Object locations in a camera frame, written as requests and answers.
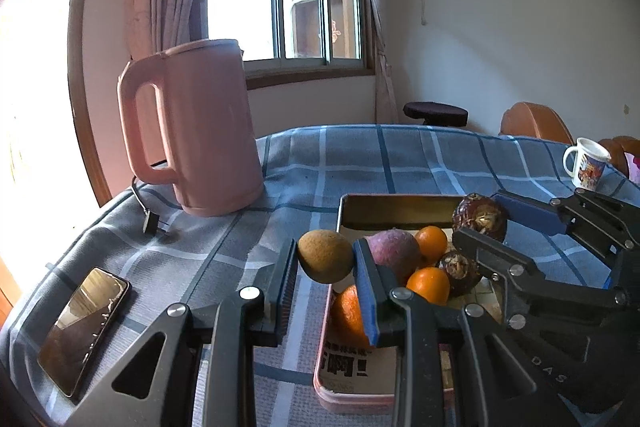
black stool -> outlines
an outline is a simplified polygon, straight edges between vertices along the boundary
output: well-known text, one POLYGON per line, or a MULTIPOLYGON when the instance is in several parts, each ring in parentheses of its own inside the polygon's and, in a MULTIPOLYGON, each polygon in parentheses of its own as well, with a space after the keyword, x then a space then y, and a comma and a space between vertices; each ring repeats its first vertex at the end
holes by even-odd
POLYGON ((469 113, 461 107, 436 102, 409 102, 402 110, 409 118, 424 119, 424 125, 464 127, 469 113))

window sill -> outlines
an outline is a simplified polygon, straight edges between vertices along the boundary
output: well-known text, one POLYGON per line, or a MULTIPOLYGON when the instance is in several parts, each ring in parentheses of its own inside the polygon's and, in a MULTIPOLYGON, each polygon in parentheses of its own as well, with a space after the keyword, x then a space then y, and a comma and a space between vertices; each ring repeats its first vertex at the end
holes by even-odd
POLYGON ((326 78, 340 78, 343 76, 371 76, 374 74, 376 74, 376 71, 364 68, 324 68, 322 70, 286 72, 248 71, 246 73, 246 87, 248 90, 252 90, 263 87, 281 86, 283 84, 295 84, 296 82, 308 82, 310 80, 324 80, 326 78))

plaid tablecloth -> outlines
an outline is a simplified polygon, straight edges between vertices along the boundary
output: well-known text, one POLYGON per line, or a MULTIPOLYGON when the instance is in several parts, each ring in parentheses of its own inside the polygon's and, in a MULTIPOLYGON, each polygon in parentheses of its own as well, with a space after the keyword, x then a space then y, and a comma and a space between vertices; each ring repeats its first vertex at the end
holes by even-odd
MULTIPOLYGON (((43 374, 36 354, 94 266, 129 280, 133 293, 102 344, 92 382, 169 304, 181 301, 197 308, 219 302, 251 284, 260 267, 274 262, 287 238, 335 229, 340 197, 348 192, 489 195, 505 188, 548 201, 573 191, 561 164, 565 148, 530 138, 407 125, 300 128, 259 139, 266 189, 240 212, 211 219, 189 216, 171 187, 146 185, 147 204, 170 225, 168 235, 149 238, 142 233, 143 213, 131 193, 114 198, 47 266, 48 275, 11 313, 0 333, 0 360, 31 406, 51 426, 62 425, 73 406, 43 374)), ((640 205, 638 187, 613 169, 607 168, 598 190, 640 205)), ((510 223, 506 241, 532 256, 549 279, 600 287, 608 275, 600 261, 567 237, 545 237, 510 223)), ((389 416, 333 415, 318 403, 312 372, 325 299, 326 286, 300 272, 284 345, 256 349, 258 425, 390 425, 389 416)), ((200 400, 194 425, 202 414, 200 400)), ((583 425, 593 423, 586 415, 580 419, 583 425)))

pink kettle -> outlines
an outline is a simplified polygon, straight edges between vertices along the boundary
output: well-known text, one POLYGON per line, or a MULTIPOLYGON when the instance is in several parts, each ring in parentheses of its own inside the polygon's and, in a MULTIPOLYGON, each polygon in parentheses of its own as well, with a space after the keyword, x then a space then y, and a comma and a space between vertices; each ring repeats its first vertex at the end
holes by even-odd
POLYGON ((254 202, 263 177, 235 40, 188 42, 130 62, 118 82, 129 164, 143 182, 174 184, 183 209, 222 216, 254 202), (143 150, 136 93, 152 84, 168 166, 151 167, 143 150))

mug handle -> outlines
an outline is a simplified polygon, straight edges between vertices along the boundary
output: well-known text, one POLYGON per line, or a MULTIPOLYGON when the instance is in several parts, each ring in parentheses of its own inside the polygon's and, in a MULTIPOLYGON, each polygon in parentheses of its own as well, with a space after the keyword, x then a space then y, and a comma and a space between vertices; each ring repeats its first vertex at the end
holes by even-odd
POLYGON ((562 157, 562 166, 564 166, 564 170, 566 171, 567 174, 569 174, 570 176, 574 175, 574 171, 575 171, 575 164, 574 164, 574 169, 569 170, 568 168, 566 168, 566 159, 569 157, 569 155, 572 152, 578 152, 578 147, 576 145, 569 147, 566 151, 564 151, 564 156, 562 157))
POLYGON ((164 83, 162 55, 130 62, 118 80, 118 105, 124 143, 133 173, 143 182, 152 185, 168 185, 177 182, 177 174, 171 167, 153 168, 145 157, 140 134, 140 118, 136 93, 145 84, 152 84, 162 95, 164 83))

